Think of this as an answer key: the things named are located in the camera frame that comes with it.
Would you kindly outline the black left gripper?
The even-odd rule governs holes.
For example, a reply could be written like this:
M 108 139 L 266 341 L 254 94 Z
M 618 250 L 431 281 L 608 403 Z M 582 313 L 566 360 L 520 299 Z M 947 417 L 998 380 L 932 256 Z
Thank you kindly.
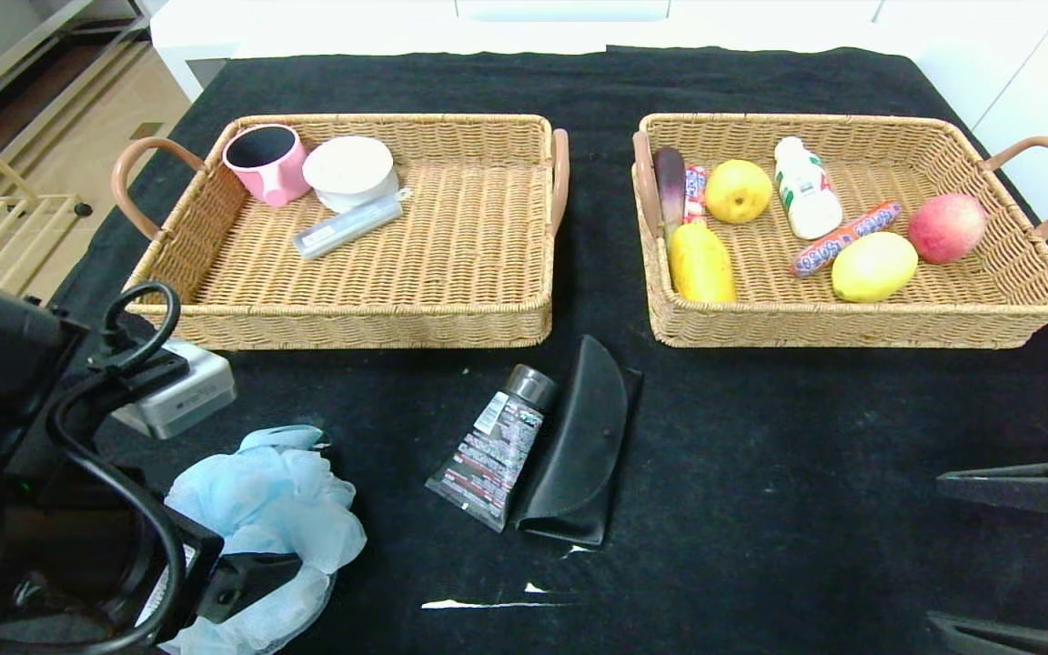
M 155 633 L 157 645 L 177 637 L 197 615 L 211 623 L 228 621 L 288 584 L 303 568 L 296 554 L 241 552 L 220 556 L 224 541 L 219 534 L 170 507 L 163 511 L 180 542 L 185 572 Z M 134 518 L 134 526 L 130 547 L 121 556 L 119 583 L 107 592 L 103 604 L 106 617 L 116 629 L 146 623 L 163 604 L 169 589 L 161 539 L 141 515 Z

